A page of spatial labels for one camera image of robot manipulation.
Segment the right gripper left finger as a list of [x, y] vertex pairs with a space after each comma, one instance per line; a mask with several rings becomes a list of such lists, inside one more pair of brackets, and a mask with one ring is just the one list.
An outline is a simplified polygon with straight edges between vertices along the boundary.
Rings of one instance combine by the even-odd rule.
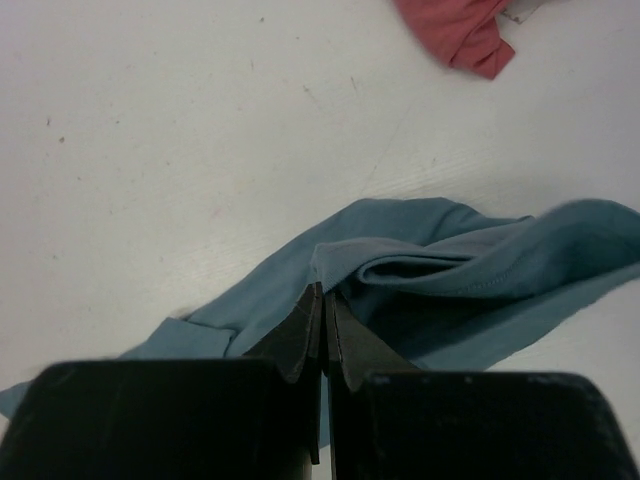
[[323, 295], [235, 359], [58, 363], [1, 444], [5, 479], [307, 479], [319, 461]]

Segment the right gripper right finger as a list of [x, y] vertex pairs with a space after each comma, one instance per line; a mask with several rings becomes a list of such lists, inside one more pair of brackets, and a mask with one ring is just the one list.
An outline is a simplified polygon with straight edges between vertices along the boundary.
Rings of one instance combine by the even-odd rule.
[[635, 479], [605, 396], [564, 372], [421, 370], [325, 300], [336, 479]]

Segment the blue t shirt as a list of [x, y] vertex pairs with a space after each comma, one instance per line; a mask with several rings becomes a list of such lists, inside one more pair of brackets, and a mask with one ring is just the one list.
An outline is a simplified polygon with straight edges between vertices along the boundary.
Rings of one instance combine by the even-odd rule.
[[639, 276], [639, 215], [608, 200], [490, 218], [444, 198], [357, 201], [128, 360], [237, 357], [320, 283], [422, 368], [484, 370]]

